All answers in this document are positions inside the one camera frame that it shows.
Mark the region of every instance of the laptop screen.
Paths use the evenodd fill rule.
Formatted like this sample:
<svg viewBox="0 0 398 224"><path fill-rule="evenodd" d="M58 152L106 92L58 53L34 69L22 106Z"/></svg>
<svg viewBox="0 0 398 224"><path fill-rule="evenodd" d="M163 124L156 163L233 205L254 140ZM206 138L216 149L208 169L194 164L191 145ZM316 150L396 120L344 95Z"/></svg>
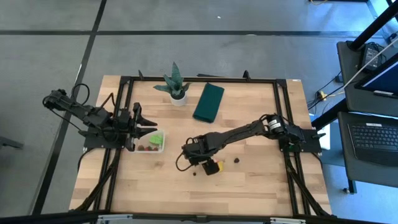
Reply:
<svg viewBox="0 0 398 224"><path fill-rule="evenodd" d="M373 90L398 93L398 61L362 86Z"/></svg>

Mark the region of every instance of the white pot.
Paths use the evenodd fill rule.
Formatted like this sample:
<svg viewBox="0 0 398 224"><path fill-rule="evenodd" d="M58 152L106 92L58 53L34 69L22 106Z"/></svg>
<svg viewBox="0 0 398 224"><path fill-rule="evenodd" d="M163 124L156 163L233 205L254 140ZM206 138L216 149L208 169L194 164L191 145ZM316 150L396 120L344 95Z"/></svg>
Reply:
<svg viewBox="0 0 398 224"><path fill-rule="evenodd" d="M187 94L184 93L184 97L181 98L181 99L179 99L179 100L176 100L176 99L172 98L172 95L170 95L170 101L172 102L172 104L173 104L174 106L183 106L183 105L186 105L186 104L187 104Z"/></svg>

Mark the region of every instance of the potted plant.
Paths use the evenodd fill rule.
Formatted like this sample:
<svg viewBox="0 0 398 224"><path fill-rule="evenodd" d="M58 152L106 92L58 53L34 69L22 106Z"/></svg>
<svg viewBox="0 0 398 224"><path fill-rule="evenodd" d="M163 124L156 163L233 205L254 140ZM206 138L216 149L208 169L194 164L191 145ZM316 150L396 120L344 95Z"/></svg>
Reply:
<svg viewBox="0 0 398 224"><path fill-rule="evenodd" d="M170 93L170 100L174 106L183 106L187 104L187 94L185 94L185 92L188 90L191 83L186 83L184 86L182 85L183 78L175 62L173 62L172 77L169 78L167 75L163 77L167 85L156 85L154 88Z"/></svg>

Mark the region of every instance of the black table leg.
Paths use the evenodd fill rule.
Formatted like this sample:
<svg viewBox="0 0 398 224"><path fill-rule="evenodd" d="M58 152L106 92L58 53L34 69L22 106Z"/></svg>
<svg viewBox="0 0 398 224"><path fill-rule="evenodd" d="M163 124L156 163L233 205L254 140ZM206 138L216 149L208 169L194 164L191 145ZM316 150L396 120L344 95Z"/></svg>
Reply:
<svg viewBox="0 0 398 224"><path fill-rule="evenodd" d="M346 192L347 194L356 194L356 184L355 184L355 180L350 180L348 179L348 189L345 188L343 189L344 192Z"/></svg>
<svg viewBox="0 0 398 224"><path fill-rule="evenodd" d="M337 118L338 112L348 112L345 98L340 102L338 102L334 107L326 111L319 118L312 121L311 125L315 127L317 130L321 130L323 127L325 127L326 125L328 125Z"/></svg>
<svg viewBox="0 0 398 224"><path fill-rule="evenodd" d="M20 148L22 148L24 145L21 144L21 143L19 143L19 142L16 142L16 141L13 141L13 140L11 140L11 139L4 138L4 137L1 137L1 136L0 136L0 149L1 149L3 146L11 146L11 147L20 149Z"/></svg>

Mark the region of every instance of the white cable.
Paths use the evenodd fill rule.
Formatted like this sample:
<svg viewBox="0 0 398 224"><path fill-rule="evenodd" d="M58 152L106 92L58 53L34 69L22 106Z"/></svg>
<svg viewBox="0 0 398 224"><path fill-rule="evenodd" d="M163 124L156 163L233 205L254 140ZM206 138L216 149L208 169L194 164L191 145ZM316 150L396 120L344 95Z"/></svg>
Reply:
<svg viewBox="0 0 398 224"><path fill-rule="evenodd" d="M348 82L342 87L342 89L346 88L346 87L348 86L348 84L351 83L351 82L354 80L354 78L355 78L359 73L362 72L362 70L363 70L364 68L366 68L366 66L368 66L375 58L378 58L378 56L379 56L380 54L382 54L385 50L387 50L387 48L391 47L391 46L392 46L395 42L397 42L397 41L398 41L398 38L396 38L396 40L394 40L391 44L389 44L387 47L385 47L384 49L382 49L382 50L381 50L376 56L374 56L370 61L368 61L361 69L358 70L358 72L357 72L350 80L348 80Z"/></svg>

